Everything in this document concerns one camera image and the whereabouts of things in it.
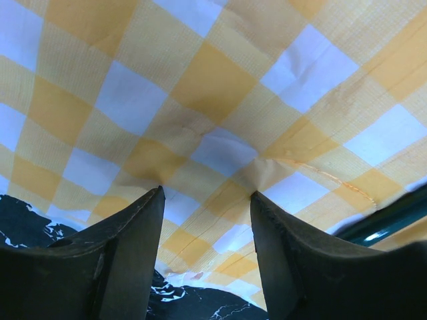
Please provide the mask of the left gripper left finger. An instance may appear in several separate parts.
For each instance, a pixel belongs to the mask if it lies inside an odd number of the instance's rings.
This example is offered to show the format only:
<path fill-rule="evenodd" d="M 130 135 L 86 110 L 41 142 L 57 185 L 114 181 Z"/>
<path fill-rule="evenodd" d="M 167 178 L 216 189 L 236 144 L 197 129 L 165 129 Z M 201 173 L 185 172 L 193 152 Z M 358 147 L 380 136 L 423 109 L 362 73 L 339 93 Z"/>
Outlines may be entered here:
<path fill-rule="evenodd" d="M 48 247 L 2 247 L 1 318 L 144 319 L 164 207 L 156 187 Z"/>

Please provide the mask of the silver fork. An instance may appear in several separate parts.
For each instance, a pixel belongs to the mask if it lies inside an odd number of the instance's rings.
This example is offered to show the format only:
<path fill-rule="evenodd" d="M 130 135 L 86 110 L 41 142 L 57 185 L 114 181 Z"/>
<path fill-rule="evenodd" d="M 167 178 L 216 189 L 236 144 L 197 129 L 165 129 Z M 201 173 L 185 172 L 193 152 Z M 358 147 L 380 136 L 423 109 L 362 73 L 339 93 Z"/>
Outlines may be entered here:
<path fill-rule="evenodd" d="M 345 241 L 371 247 L 426 216 L 426 186 L 418 187 L 389 206 L 334 232 Z"/>

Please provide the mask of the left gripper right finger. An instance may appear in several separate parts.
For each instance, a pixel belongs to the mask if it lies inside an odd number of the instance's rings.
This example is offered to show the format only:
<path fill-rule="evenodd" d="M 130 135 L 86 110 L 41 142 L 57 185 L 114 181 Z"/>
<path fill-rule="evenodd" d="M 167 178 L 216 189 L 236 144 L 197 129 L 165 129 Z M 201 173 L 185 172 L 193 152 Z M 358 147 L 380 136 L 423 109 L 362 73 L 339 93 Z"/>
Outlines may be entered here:
<path fill-rule="evenodd" d="M 392 251 L 353 244 L 286 213 L 261 193 L 250 201 L 270 319 L 425 319 L 426 242 Z"/>

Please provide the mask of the yellow checkered tablecloth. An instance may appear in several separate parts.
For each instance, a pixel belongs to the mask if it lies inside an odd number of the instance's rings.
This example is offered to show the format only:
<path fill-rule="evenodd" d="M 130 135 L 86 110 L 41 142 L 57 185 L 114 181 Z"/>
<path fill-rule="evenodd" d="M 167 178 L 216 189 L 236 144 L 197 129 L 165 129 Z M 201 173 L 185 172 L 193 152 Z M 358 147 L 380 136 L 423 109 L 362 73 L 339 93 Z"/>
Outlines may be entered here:
<path fill-rule="evenodd" d="M 162 185 L 159 272 L 264 307 L 254 191 L 333 232 L 425 182 L 425 1 L 1 2 L 14 248 Z"/>

